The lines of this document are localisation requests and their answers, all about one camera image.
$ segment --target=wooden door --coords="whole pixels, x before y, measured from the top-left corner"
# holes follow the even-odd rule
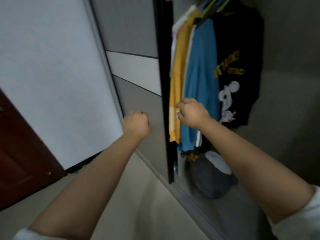
[[[0,210],[66,171],[0,90]]]

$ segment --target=white stripe panel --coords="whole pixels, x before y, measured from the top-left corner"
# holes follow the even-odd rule
[[[158,59],[107,51],[112,74],[161,96]]]

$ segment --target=floor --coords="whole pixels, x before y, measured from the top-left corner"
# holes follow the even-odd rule
[[[27,227],[76,174],[0,212],[2,240]],[[134,154],[92,237],[98,239],[208,238],[149,168]]]

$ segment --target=white wall panel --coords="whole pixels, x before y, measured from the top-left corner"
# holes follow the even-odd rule
[[[122,134],[83,0],[0,0],[0,87],[63,168]]]
[[[112,74],[161,95],[158,59],[107,51]]]

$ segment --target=hand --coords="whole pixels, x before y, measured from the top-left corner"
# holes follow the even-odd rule
[[[186,126],[198,129],[207,119],[210,119],[210,115],[203,104],[198,103],[194,98],[183,98],[177,103],[177,108],[181,112],[178,112],[179,120]]]
[[[124,118],[123,131],[125,134],[133,134],[140,140],[151,133],[149,113],[142,113],[140,110],[132,111]]]

